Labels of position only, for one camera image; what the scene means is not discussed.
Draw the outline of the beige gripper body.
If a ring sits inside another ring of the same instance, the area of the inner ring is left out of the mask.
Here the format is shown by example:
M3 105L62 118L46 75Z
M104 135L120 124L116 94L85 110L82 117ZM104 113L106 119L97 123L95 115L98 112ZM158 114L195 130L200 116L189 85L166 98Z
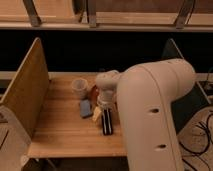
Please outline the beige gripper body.
M97 104L101 108L110 108L114 103L115 93L112 90L100 90L97 98Z

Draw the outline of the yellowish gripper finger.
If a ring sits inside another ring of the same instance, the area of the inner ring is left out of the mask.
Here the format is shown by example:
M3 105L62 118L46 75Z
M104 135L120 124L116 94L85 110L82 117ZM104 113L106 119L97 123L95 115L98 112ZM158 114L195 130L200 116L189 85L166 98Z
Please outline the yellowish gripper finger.
M98 106L96 106L96 107L94 108L94 111L93 111L92 120L93 120L94 122L97 122L97 121L99 120L99 118L101 117L101 114L102 114L101 109L100 109Z

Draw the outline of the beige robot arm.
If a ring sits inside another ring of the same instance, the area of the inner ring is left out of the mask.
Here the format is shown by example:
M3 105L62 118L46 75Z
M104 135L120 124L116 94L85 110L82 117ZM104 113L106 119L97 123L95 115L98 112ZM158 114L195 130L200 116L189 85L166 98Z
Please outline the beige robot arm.
M190 63L169 59L100 73L97 104L117 106L130 171L184 171L171 103L196 79Z

